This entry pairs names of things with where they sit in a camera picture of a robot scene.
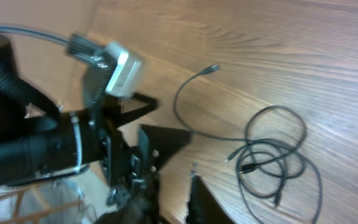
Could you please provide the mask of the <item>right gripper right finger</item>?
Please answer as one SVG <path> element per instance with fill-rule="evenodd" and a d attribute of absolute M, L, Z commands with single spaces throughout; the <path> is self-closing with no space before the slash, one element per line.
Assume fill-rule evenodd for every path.
<path fill-rule="evenodd" d="M 190 194 L 187 202 L 187 224 L 234 224 L 197 173 L 198 163 L 190 171 Z"/>

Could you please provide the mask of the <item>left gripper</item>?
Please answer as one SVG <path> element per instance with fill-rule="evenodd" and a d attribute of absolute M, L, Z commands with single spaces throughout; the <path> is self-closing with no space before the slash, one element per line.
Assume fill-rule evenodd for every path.
<path fill-rule="evenodd" d="M 99 161 L 111 191 L 107 205 L 125 205 L 144 185 L 142 172 L 152 166 L 160 170 L 180 149 L 190 143 L 192 134 L 184 129 L 141 124 L 138 146 L 129 147 L 119 127 L 158 108 L 158 99 L 135 92 L 131 98 L 105 95 L 90 102 L 83 97 L 85 115 L 81 121 L 82 165 L 79 173 Z"/>

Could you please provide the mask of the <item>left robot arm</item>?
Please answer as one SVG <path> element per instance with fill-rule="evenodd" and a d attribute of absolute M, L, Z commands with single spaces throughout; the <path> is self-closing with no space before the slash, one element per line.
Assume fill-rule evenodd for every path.
<path fill-rule="evenodd" d="M 82 110 L 62 111 L 19 77 L 9 34 L 47 40 L 88 68 Z M 123 207 L 181 148 L 191 133 L 142 125 L 136 146 L 120 127 L 153 112 L 155 98 L 137 92 L 144 61 L 119 42 L 100 45 L 78 34 L 69 39 L 36 30 L 0 27 L 0 185 L 18 187 L 86 172 L 101 164 L 110 187 L 106 203 Z"/>

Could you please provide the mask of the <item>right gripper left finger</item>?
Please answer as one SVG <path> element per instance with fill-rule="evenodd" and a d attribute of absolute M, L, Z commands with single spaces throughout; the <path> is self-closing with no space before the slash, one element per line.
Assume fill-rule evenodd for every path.
<path fill-rule="evenodd" d="M 101 215 L 96 224 L 158 224 L 160 176 L 149 174 L 146 186 L 116 212 Z"/>

